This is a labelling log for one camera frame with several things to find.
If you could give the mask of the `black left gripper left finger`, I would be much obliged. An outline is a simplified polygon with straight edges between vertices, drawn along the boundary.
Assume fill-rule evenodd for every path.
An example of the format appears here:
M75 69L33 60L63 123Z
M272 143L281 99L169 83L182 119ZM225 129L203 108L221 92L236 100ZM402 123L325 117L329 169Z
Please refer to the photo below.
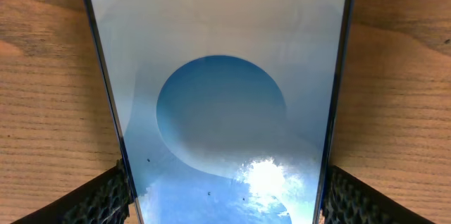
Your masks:
M133 203L123 160L49 205L11 224L124 224Z

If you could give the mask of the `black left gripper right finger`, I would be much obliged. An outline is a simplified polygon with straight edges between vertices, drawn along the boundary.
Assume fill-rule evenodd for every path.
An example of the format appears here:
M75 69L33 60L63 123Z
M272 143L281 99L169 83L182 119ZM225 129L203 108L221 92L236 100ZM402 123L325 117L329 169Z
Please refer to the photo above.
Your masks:
M433 224L337 166L328 169L322 216L326 224Z

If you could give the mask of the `blue Galaxy smartphone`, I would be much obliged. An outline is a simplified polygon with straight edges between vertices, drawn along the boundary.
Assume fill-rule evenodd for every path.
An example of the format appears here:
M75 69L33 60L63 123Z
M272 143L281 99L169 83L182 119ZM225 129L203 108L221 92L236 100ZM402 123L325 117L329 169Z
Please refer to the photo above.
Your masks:
M316 223L353 0L84 0L141 223Z

